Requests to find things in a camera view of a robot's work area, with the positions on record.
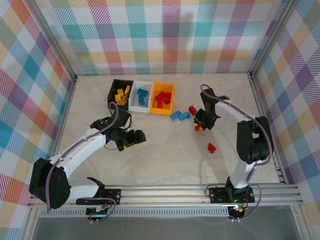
building block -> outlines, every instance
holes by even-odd
[[[116,102],[121,101],[121,97],[120,97],[119,94],[114,95],[114,99],[115,99]]]
[[[171,100],[171,96],[172,96],[172,93],[171,92],[167,92],[166,94],[165,94],[165,99],[170,99]]]
[[[116,104],[119,105],[119,106],[124,106],[124,105],[126,105],[126,102],[120,100],[120,101],[117,101]]]
[[[143,90],[141,88],[137,91],[138,95],[143,95],[144,97],[148,96],[149,92],[147,90]]]
[[[189,111],[186,111],[185,113],[181,113],[179,115],[179,120],[180,121],[183,121],[183,120],[188,119],[188,118],[190,118],[190,112]]]
[[[190,112],[193,116],[195,116],[196,113],[197,113],[197,110],[194,108],[194,106],[190,106],[190,107],[189,107],[189,112]]]
[[[148,107],[148,104],[149,104],[149,98],[147,97],[147,98],[144,100],[144,107],[147,108],[147,107]]]
[[[171,102],[170,98],[164,98],[163,99],[164,104],[169,104]]]
[[[180,111],[176,111],[176,112],[172,113],[170,115],[171,120],[174,121],[174,120],[178,119],[180,114],[181,114]]]
[[[196,126],[194,126],[194,130],[195,130],[196,132],[198,132],[198,131],[199,131],[199,128],[200,128],[200,125],[196,125]]]
[[[215,150],[217,150],[217,149],[215,148],[215,146],[213,146],[213,145],[209,142],[209,144],[208,144],[208,151],[213,154],[213,153],[215,152]]]
[[[127,85],[126,88],[125,88],[125,90],[124,90],[124,95],[125,95],[126,97],[129,97],[129,93],[130,93],[130,85]]]
[[[139,97],[139,105],[145,105],[145,98],[143,95],[138,95]]]
[[[164,91],[162,91],[162,92],[160,92],[157,96],[155,96],[154,99],[159,102],[159,101],[162,101],[165,97],[166,97],[166,94],[165,94]]]
[[[118,94],[120,95],[121,98],[123,98],[125,96],[124,91],[122,90],[122,88],[119,88],[116,91],[118,92]]]
[[[162,100],[158,101],[158,109],[162,109]]]

white floor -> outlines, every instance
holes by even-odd
[[[97,119],[109,116],[107,96],[113,79],[175,84],[173,112],[193,105],[204,108],[200,85],[226,95],[244,111],[258,115],[246,74],[153,74],[80,76],[63,133],[60,151],[71,145]],[[194,130],[193,118],[172,121],[168,115],[131,112],[133,129],[146,142],[119,152],[101,148],[85,160],[71,178],[94,177],[106,185],[224,184],[238,162],[235,125],[218,119],[211,131]],[[208,143],[216,148],[213,154]],[[116,145],[110,143],[108,148]],[[257,169],[252,183],[279,182],[273,161]]]

red block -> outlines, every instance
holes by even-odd
[[[170,98],[163,99],[164,104],[169,104],[171,102]]]
[[[162,101],[166,97],[166,94],[164,91],[160,92],[157,96],[155,96],[155,100]]]
[[[217,150],[217,149],[215,148],[215,146],[213,146],[211,143],[209,143],[208,144],[208,150],[209,150],[210,153],[213,154],[215,152],[215,150]]]
[[[162,100],[158,101],[158,109],[162,109]]]
[[[199,131],[200,125],[197,125],[194,127],[194,130],[196,130],[197,132]]]
[[[165,94],[165,98],[166,98],[166,99],[171,99],[171,96],[172,96],[172,93],[171,93],[171,92],[167,92],[167,93]]]
[[[189,107],[189,112],[194,116],[197,113],[197,110],[194,108],[194,106]]]

blue block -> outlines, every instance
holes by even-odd
[[[143,95],[144,97],[148,96],[148,91],[147,90],[143,90],[141,88],[138,89],[137,91],[138,95]]]
[[[147,108],[148,107],[148,104],[149,104],[149,98],[146,98],[144,100],[144,107]]]
[[[181,115],[180,111],[176,111],[175,113],[170,115],[172,121],[176,120]]]
[[[185,113],[182,113],[179,115],[179,120],[180,121],[183,121],[185,119],[188,119],[190,118],[190,112],[189,111],[186,111]]]
[[[143,95],[138,95],[139,97],[139,105],[145,105],[145,98]]]

yellow block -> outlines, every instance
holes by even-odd
[[[130,91],[130,86],[127,85],[126,88],[125,88],[125,91],[124,91],[124,95],[128,97],[129,91]]]
[[[121,98],[123,98],[125,96],[124,91],[122,90],[122,88],[119,88],[117,90],[118,94],[120,95]]]
[[[126,102],[120,100],[120,101],[117,101],[116,104],[119,105],[119,106],[124,106],[124,105],[126,105]]]
[[[121,98],[121,101],[127,102],[128,101],[128,97],[124,96],[123,98]]]
[[[119,94],[114,95],[114,99],[115,99],[115,101],[116,101],[116,102],[121,101],[121,97],[120,97],[120,95],[119,95]]]

